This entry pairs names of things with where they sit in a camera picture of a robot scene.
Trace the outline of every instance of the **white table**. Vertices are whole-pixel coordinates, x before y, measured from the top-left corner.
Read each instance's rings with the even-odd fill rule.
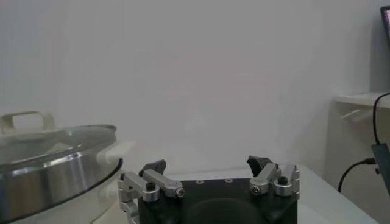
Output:
[[[300,169],[299,223],[301,224],[371,224],[377,223],[352,202],[339,194],[323,179],[305,166]],[[249,169],[170,175],[176,180],[209,180],[251,177]],[[113,205],[94,224],[126,224],[119,204]]]

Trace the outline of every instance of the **black screw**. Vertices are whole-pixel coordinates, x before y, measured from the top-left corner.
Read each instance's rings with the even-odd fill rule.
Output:
[[[287,183],[288,183],[287,177],[281,176],[281,177],[278,178],[278,184],[280,184],[280,185],[287,185]]]
[[[147,191],[154,191],[156,189],[156,184],[153,182],[148,182],[146,184],[146,190]]]

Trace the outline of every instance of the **lid handle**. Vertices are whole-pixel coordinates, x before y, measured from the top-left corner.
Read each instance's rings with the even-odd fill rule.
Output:
[[[2,134],[16,133],[22,130],[17,130],[13,124],[13,117],[28,115],[28,114],[39,114],[42,117],[43,125],[40,128],[42,131],[54,130],[54,118],[51,113],[42,113],[38,111],[24,111],[19,113],[5,114],[0,117],[0,132]]]

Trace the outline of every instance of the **white shelf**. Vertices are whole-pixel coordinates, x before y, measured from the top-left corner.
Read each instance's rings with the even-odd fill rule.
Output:
[[[373,106],[375,100],[378,98],[378,96],[382,94],[383,93],[341,95],[335,97],[334,100],[335,102],[339,102],[339,103],[349,103],[349,104],[361,105],[361,106]],[[380,99],[378,106],[382,108],[390,108],[390,96],[386,96]]]

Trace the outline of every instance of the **pot lid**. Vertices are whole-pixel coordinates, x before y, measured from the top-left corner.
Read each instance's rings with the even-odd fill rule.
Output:
[[[15,129],[13,117],[35,113],[43,118],[40,129]],[[86,125],[58,129],[51,114],[28,111],[1,116],[0,130],[0,166],[4,166],[61,152],[74,153],[99,144],[111,144],[115,141],[116,127]]]

